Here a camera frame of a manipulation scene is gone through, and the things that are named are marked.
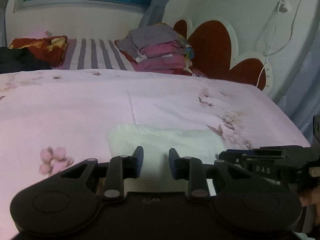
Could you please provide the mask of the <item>person's right hand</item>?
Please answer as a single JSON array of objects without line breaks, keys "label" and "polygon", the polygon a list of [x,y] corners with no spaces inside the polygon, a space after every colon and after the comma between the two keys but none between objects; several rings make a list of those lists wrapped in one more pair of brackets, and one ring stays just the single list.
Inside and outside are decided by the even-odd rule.
[{"label": "person's right hand", "polygon": [[315,224],[319,224],[319,215],[320,215],[320,189],[319,186],[315,189],[301,194],[300,201],[303,207],[308,205],[315,205],[316,206],[316,218]]}]

